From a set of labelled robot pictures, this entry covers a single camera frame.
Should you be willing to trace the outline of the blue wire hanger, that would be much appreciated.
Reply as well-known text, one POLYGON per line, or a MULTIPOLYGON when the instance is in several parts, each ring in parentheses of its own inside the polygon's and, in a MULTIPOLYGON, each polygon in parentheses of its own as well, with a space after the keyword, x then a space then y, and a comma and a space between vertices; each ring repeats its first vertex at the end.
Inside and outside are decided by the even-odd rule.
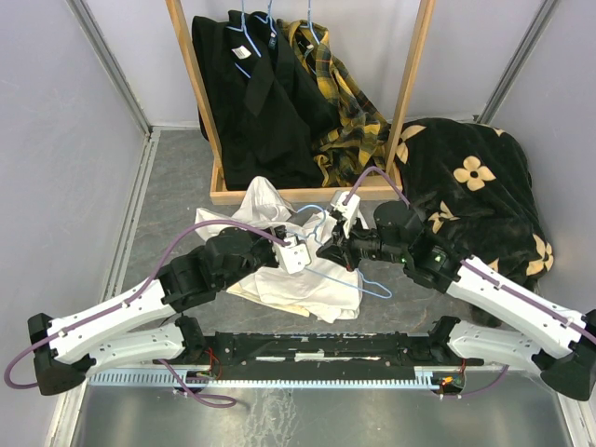
MULTIPOLYGON (((329 213, 320 205, 310 203, 303 205, 300 209, 294 211, 292 213, 291 218, 289 219, 289 222, 292 224, 296 224, 300 220, 300 214, 306 210, 313 210, 312 216, 320 214, 320 218, 318 219, 317 223, 313 226, 313 228, 307 233, 305 231, 296 232, 290 229, 286 231, 286 234, 296 237, 299 241, 304 242, 305 244, 308 244, 308 240, 312 239, 320 248, 324 245, 321 235, 324 233, 324 228, 329 213)), ((321 273, 320 271, 311 267, 306 267, 305 270, 309 273, 312 273, 313 275, 322 277, 336 284, 348 287, 349 289, 356 290, 360 294, 368 294, 383 300, 389 300, 393 297, 393 292, 388 287, 386 287, 380 282, 368 280, 358 268, 356 268, 356 274, 358 277, 356 284, 351 284, 350 282, 346 282, 339 278, 335 278, 333 276, 321 273)))

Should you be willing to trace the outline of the white shirt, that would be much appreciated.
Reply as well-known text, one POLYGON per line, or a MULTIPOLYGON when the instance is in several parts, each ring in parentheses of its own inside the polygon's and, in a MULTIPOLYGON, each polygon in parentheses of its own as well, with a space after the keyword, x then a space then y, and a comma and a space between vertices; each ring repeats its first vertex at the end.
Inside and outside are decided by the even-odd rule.
MULTIPOLYGON (((284 224, 288 230, 307 233, 320 218, 320 214, 312 216, 313 211, 311 211, 305 223, 290 223, 289 219, 294 211, 291 204, 281 197, 271 182, 264 177, 257 177, 251 181, 247 194, 234 214, 226 216, 213 210, 198 208, 195 222, 198 224, 211 220, 230 219, 261 229, 275 224, 284 224)), ((324 233, 321 235, 323 242, 331 236, 334 225, 335 220, 328 215, 324 233)), ((312 239, 308 240, 307 246, 311 252, 315 252, 318 248, 312 239)), ((355 272, 350 273, 343 267, 316 256, 312 258, 312 263, 308 267, 351 284, 357 283, 358 277, 355 272)), ((362 294, 306 270, 289 275, 280 267, 263 267, 243 279, 248 278, 255 280, 261 298, 269 304, 301 305, 311 315, 327 323, 341 319, 355 319, 359 316, 362 294)))

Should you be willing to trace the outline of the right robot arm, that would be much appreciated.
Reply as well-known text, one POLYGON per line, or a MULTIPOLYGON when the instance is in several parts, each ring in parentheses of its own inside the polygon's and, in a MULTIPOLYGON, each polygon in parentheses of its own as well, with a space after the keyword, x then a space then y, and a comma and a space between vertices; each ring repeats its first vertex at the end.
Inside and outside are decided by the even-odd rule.
POLYGON ((583 314, 538 296, 502 276, 478 256, 441 239, 415 210, 387 201, 363 227, 359 197, 340 194, 329 213, 336 225, 317 256, 348 271, 361 260, 402 264, 414 283, 462 300, 506 323, 506 331, 482 330, 460 321, 427 341, 435 362, 482 359, 538 375, 567 398, 587 401, 595 387, 595 314, 583 314))

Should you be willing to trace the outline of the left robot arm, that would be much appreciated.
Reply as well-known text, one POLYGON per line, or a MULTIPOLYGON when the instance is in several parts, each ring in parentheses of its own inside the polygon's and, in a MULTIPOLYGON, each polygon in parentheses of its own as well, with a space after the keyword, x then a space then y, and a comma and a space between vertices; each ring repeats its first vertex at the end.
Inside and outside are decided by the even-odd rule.
POLYGON ((289 245, 283 225, 219 224, 222 230, 202 245, 175 258, 162 256, 148 278, 101 304, 62 318, 29 318, 34 387, 44 396, 58 395, 118 361, 201 360, 206 341, 195 323, 174 323, 164 337, 148 334, 145 344, 130 342, 144 323, 208 303, 260 268, 277 267, 276 251, 289 245))

